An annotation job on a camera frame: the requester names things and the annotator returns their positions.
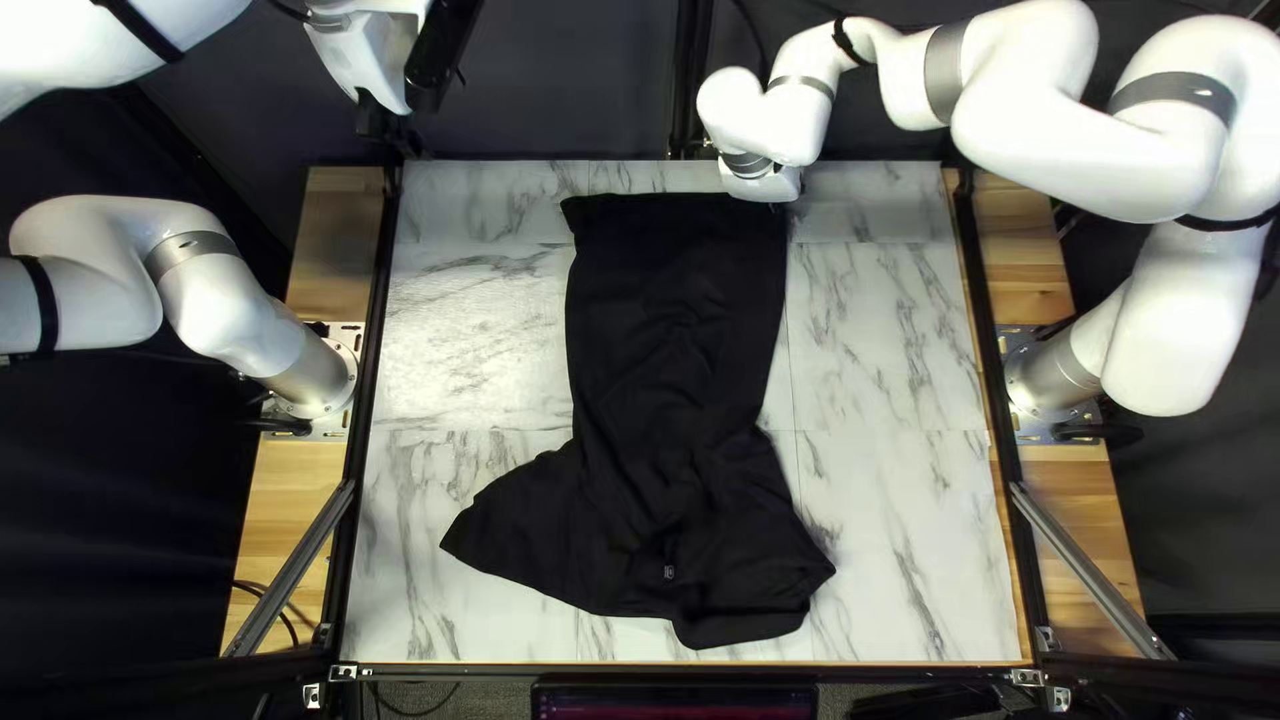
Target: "silver metal band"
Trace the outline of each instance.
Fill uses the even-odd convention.
[[[151,275],[151,282],[160,282],[165,273],[200,255],[234,255],[239,258],[236,243],[225,234],[211,231],[191,231],[166,237],[151,249],[142,259],[142,266]]]
[[[1199,73],[1155,73],[1140,77],[1121,87],[1107,102],[1107,113],[1115,115],[1125,108],[1157,100],[1178,100],[1204,108],[1230,127],[1235,118],[1235,95],[1231,88]]]
[[[301,331],[298,359],[269,378],[253,379],[288,401],[291,415],[311,419],[340,407],[351,396],[351,380],[342,355],[310,329],[303,327]],[[296,413],[303,410],[301,406],[311,413]]]
[[[1019,410],[1060,421],[1068,415],[1060,416],[1059,411],[1102,392],[1102,380],[1080,364],[1071,348],[1074,329],[1071,325],[1005,361],[1005,389]]]
[[[764,88],[765,92],[773,90],[780,85],[804,85],[812,87],[818,92],[827,96],[827,100],[832,102],[836,101],[836,91],[829,85],[822,82],[820,79],[810,76],[778,76],[769,81],[768,87]]]
[[[740,178],[763,174],[773,164],[773,160],[755,152],[721,152],[721,159],[724,160],[724,167]]]
[[[924,46],[924,96],[933,114],[951,124],[951,111],[960,100],[960,45],[969,20],[940,27]]]

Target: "marble table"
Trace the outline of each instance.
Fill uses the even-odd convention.
[[[836,564],[782,638],[691,651],[439,550],[486,483],[571,430],[558,202],[717,192],[713,163],[406,167],[342,657],[358,662],[1010,662],[1009,559],[936,163],[828,163],[792,206],[760,425]]]

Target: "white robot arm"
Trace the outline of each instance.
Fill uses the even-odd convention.
[[[32,0],[0,23],[0,119],[50,90],[142,77],[227,26],[251,0]],[[404,63],[431,0],[310,0],[303,24],[325,69],[408,115]],[[122,15],[133,17],[133,28]],[[143,37],[151,41],[150,46]]]
[[[348,359],[266,295],[212,214],[187,202],[73,195],[18,217],[0,258],[0,355],[133,345],[168,318],[314,419],[355,386]]]
[[[731,195],[795,200],[838,76],[874,64],[899,127],[950,126],[993,173],[1160,223],[1125,286],[1009,368],[1010,396],[1047,419],[1100,389],[1180,415],[1208,401],[1235,351],[1280,202],[1280,38],[1233,17],[1175,23],[1134,55],[1107,113],[1078,102],[1097,42],[1079,0],[1027,0],[908,36],[845,18],[783,44],[763,90],[744,68],[717,70],[698,111]]]

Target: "black wire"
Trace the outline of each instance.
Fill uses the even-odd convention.
[[[760,76],[760,82],[767,82],[769,79],[769,56],[764,51],[764,41],[760,40],[760,28],[755,24],[755,18],[746,12],[746,5],[742,0],[730,0],[735,8],[737,8],[739,14],[742,15],[742,22],[746,23],[748,32],[751,33],[751,42],[755,44],[755,53],[760,56],[760,67],[756,74]]]
[[[311,423],[306,420],[285,420],[283,418],[248,418],[244,420],[236,420],[236,424],[243,428],[255,428],[257,430],[265,430],[265,432],[293,433],[298,437],[306,437],[311,434]]]
[[[271,6],[275,8],[276,10],[284,13],[285,15],[288,15],[288,17],[296,19],[296,20],[298,20],[300,23],[307,22],[307,14],[305,12],[298,10],[297,8],[291,8],[291,6],[285,5],[284,3],[280,3],[280,0],[266,0],[266,1],[270,3]]]
[[[250,594],[255,594],[255,596],[257,596],[259,600],[262,600],[262,592],[261,591],[259,591],[256,588],[252,588],[250,585],[246,585],[241,580],[232,580],[232,587],[236,588],[236,589],[244,591],[244,592],[247,592]],[[284,623],[284,629],[289,630],[289,638],[293,639],[293,647],[294,648],[302,647],[302,643],[298,642],[298,632],[293,629],[293,623],[289,623],[289,619],[288,619],[287,615],[284,615],[283,610],[280,611],[280,621]]]
[[[256,583],[253,580],[236,580],[236,582],[239,583],[239,584],[242,584],[242,585],[248,585],[251,588],[257,588],[257,589],[260,589],[262,592],[266,592],[266,589],[268,589],[268,587],[264,585],[262,583]],[[301,610],[298,610],[298,606],[293,605],[293,601],[285,601],[284,606],[288,607],[289,610],[292,610],[293,614],[298,616],[298,620],[303,625],[307,626],[307,629],[311,629],[311,630],[316,629],[315,620],[307,618],[307,615],[305,612],[302,612]]]
[[[260,393],[255,395],[253,397],[246,400],[244,405],[248,405],[250,407],[252,407],[255,405],[260,405],[262,402],[266,402],[270,398],[271,398],[271,391],[264,389],[262,392],[260,392]]]
[[[392,712],[396,712],[398,715],[403,715],[404,717],[426,717],[428,715],[430,715],[430,714],[435,712],[436,710],[444,707],[444,703],[449,702],[449,698],[453,697],[453,693],[458,692],[458,687],[461,687],[461,685],[462,685],[462,683],[453,683],[453,687],[449,688],[449,692],[444,693],[444,698],[440,702],[433,705],[431,707],[428,707],[426,710],[417,710],[417,711],[413,711],[413,712],[410,712],[410,711],[406,711],[406,710],[401,710],[401,708],[396,707],[394,705],[392,705],[392,703],[387,702],[385,700],[383,700],[383,694],[378,689],[378,683],[369,683],[369,692],[374,693],[374,701],[375,701],[375,703],[374,703],[374,711],[375,712],[378,711],[378,707],[381,706],[381,707],[385,707],[387,710],[390,710]]]

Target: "wooden board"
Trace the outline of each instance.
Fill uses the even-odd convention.
[[[948,192],[954,191],[959,174],[943,170],[943,178]],[[1038,325],[1070,316],[1075,307],[1048,199],[980,173],[974,187],[974,210],[996,323]],[[1023,477],[1037,500],[1071,533],[1125,600],[1142,612],[1106,447],[1024,446],[1019,448],[1019,457]],[[1000,489],[995,460],[992,448],[992,475]],[[1012,557],[1009,507],[1002,492],[998,497],[1006,547]],[[1102,615],[1075,575],[1052,550],[1037,544],[1050,624],[1062,647],[1071,652],[1135,656],[1137,651]],[[1019,628],[1020,638],[1023,633],[1025,626]]]
[[[365,319],[381,217],[380,168],[311,169],[285,296],[285,304],[298,316],[303,320]],[[236,562],[237,579],[270,584],[342,480],[346,455],[344,442],[294,442],[264,436],[250,487]],[[293,609],[285,609],[302,644],[311,639],[307,621],[320,619],[328,555],[325,543],[325,550],[293,591],[289,600]],[[232,591],[223,628],[224,648],[256,602],[248,592]],[[284,624],[276,620],[259,652],[292,646]]]

